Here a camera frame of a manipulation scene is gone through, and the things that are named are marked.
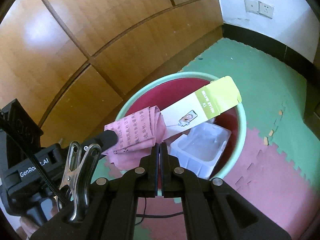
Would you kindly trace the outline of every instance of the plastic container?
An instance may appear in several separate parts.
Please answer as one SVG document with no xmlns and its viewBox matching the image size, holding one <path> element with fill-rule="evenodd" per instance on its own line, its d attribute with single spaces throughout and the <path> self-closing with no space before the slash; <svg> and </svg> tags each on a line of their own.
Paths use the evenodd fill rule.
<svg viewBox="0 0 320 240">
<path fill-rule="evenodd" d="M 201 72 L 179 72 L 160 78 L 136 92 L 122 107 L 116 120 L 145 107 L 157 105 L 160 110 L 172 105 L 218 78 Z M 247 121 L 242 103 L 216 117 L 215 124 L 232 132 L 227 146 L 210 178 L 225 177 L 242 151 Z"/>
<path fill-rule="evenodd" d="M 208 179 L 231 135 L 231 131 L 211 123 L 201 123 L 183 134 L 170 147 L 170 155 L 179 159 L 180 166 Z"/>
</svg>

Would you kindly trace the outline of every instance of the black baseboard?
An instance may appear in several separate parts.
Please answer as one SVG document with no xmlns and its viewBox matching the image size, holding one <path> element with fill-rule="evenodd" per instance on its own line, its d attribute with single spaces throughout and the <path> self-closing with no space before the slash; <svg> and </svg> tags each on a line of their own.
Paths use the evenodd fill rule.
<svg viewBox="0 0 320 240">
<path fill-rule="evenodd" d="M 261 33 L 231 24 L 222 25 L 224 38 L 261 50 L 284 62 L 320 89 L 320 69 L 285 44 Z"/>
</svg>

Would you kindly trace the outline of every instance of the trash can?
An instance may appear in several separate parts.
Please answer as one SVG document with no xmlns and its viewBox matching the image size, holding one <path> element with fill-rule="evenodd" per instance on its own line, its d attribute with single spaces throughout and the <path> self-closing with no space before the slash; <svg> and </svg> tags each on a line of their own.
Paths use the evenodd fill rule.
<svg viewBox="0 0 320 240">
<path fill-rule="evenodd" d="M 160 78 L 135 93 L 122 107 L 116 121 L 148 106 L 158 106 L 163 110 L 217 79 L 215 76 L 201 72 L 179 72 Z M 210 179 L 213 177 L 223 179 L 235 165 L 244 146 L 247 125 L 242 103 L 217 116 L 215 124 L 232 132 L 210 176 Z"/>
</svg>

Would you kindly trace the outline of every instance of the selfie stick box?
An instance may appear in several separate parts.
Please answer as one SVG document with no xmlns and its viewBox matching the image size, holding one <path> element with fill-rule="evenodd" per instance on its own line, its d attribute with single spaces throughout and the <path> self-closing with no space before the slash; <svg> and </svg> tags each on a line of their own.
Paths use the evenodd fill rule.
<svg viewBox="0 0 320 240">
<path fill-rule="evenodd" d="M 161 111 L 167 127 L 164 139 L 206 122 L 241 101 L 240 92 L 231 77 L 212 81 Z"/>
</svg>

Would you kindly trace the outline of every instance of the screw head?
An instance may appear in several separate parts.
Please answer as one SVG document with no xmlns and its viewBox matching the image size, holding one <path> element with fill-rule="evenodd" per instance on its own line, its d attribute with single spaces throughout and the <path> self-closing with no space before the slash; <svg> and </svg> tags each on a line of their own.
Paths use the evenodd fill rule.
<svg viewBox="0 0 320 240">
<path fill-rule="evenodd" d="M 106 178 L 99 178 L 96 180 L 96 183 L 100 186 L 104 185 L 107 183 L 107 179 Z"/>
<path fill-rule="evenodd" d="M 182 167 L 176 167 L 173 171 L 177 174 L 182 174 L 184 172 L 184 169 Z"/>
<path fill-rule="evenodd" d="M 145 172 L 145 169 L 142 168 L 142 167 L 138 167 L 138 168 L 136 168 L 136 169 L 134 170 L 134 172 L 137 173 L 137 174 L 142 174 L 142 173 Z"/>
<path fill-rule="evenodd" d="M 214 179 L 212 180 L 212 183 L 213 183 L 214 185 L 216 185 L 216 186 L 221 186 L 222 183 L 223 183 L 223 180 L 220 179 L 220 178 L 214 178 Z"/>
</svg>

